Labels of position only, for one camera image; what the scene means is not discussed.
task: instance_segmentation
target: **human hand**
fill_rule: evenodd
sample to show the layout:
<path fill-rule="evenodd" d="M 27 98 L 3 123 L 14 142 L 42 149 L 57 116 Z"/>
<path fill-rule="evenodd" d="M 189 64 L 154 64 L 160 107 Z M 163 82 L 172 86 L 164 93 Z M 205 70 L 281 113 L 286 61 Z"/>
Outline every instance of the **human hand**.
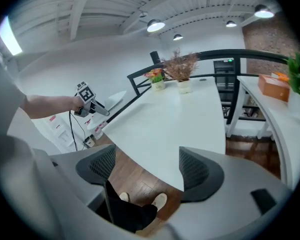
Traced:
<path fill-rule="evenodd" d="M 72 99 L 72 108 L 71 110 L 78 112 L 80 108 L 84 106 L 84 102 L 79 96 L 74 96 Z"/>

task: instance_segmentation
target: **black and white square marker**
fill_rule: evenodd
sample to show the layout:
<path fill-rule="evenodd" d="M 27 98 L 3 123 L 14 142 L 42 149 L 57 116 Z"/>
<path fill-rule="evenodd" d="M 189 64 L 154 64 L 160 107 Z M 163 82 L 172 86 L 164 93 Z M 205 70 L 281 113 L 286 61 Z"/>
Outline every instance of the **black and white square marker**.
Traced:
<path fill-rule="evenodd" d="M 82 97 L 82 99 L 86 102 L 91 97 L 94 96 L 94 93 L 90 90 L 90 88 L 87 86 L 86 88 L 79 91 L 79 95 Z"/>

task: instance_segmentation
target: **rectangular light panel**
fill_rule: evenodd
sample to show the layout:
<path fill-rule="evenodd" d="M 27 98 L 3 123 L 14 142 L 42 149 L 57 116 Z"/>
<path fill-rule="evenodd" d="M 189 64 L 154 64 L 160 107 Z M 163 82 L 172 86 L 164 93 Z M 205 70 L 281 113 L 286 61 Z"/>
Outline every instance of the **rectangular light panel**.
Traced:
<path fill-rule="evenodd" d="M 0 37 L 13 56 L 22 52 L 21 47 L 12 32 L 8 16 L 4 17 L 0 25 Z"/>

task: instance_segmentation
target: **white shoe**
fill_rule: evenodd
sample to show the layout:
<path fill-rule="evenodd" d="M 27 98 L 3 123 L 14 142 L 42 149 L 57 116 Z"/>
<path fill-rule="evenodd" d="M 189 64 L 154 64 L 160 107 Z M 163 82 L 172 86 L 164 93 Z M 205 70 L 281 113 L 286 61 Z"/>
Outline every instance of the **white shoe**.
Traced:
<path fill-rule="evenodd" d="M 157 207 L 158 211 L 160 211 L 162 209 L 162 207 L 165 206 L 167 199 L 168 199 L 167 195 L 165 193 L 161 193 L 161 194 L 157 195 L 157 197 L 154 199 L 152 205 Z"/>
<path fill-rule="evenodd" d="M 126 202 L 129 202 L 129 195 L 127 192 L 122 192 L 120 195 L 119 195 L 120 199 L 122 201 L 126 201 Z"/>

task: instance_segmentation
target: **black railing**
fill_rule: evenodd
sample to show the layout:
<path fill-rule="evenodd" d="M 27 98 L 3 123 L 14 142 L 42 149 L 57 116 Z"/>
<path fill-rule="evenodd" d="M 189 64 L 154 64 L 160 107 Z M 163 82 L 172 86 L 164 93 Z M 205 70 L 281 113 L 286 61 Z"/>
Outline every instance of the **black railing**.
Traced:
<path fill-rule="evenodd" d="M 229 125 L 232 121 L 232 118 L 234 116 L 235 108 L 237 105 L 237 99 L 239 94 L 239 87 L 240 82 L 237 79 L 237 76 L 249 76 L 249 77 L 258 77 L 258 74 L 247 74 L 247 73 L 241 73 L 241 62 L 240 59 L 257 59 L 257 60 L 263 60 L 263 61 L 270 61 L 270 62 L 276 62 L 281 64 L 287 64 L 288 57 L 275 54 L 272 52 L 267 51 L 259 51 L 259 50 L 248 50 L 248 49 L 221 49 L 221 50 L 208 50 L 208 51 L 202 51 L 197 53 L 197 57 L 199 61 L 205 61 L 205 60 L 214 60 L 214 59 L 224 59 L 224 58 L 233 58 L 233 68 L 234 73 L 213 73 L 213 74 L 198 74 L 198 75 L 192 75 L 190 78 L 202 78 L 202 77 L 235 77 L 233 90 L 218 90 L 219 93 L 232 93 L 232 100 L 231 104 L 223 104 L 223 107 L 230 107 L 229 114 L 225 115 L 224 118 L 226 119 L 226 124 Z M 124 109 L 126 109 L 130 104 L 132 104 L 135 100 L 137 100 L 143 93 L 145 93 L 150 88 L 150 83 L 145 83 L 148 80 L 144 80 L 140 82 L 139 84 L 135 83 L 135 78 L 140 77 L 144 75 L 145 73 L 157 69 L 157 68 L 163 68 L 164 64 L 162 62 L 148 66 L 144 69 L 141 69 L 137 72 L 134 72 L 127 76 L 127 78 L 130 80 L 131 85 L 136 93 L 136 97 L 133 98 L 130 102 L 128 102 L 122 109 L 120 109 L 117 113 L 115 113 L 110 119 L 108 119 L 107 122 L 112 121 L 113 118 L 115 118 L 118 114 L 120 114 Z M 139 92 L 139 88 L 148 87 L 143 92 Z M 258 108 L 257 106 L 243 106 L 243 108 L 247 109 L 255 109 Z M 253 120 L 253 121 L 265 121 L 263 118 L 256 118 L 256 117 L 240 117 L 240 120 Z"/>

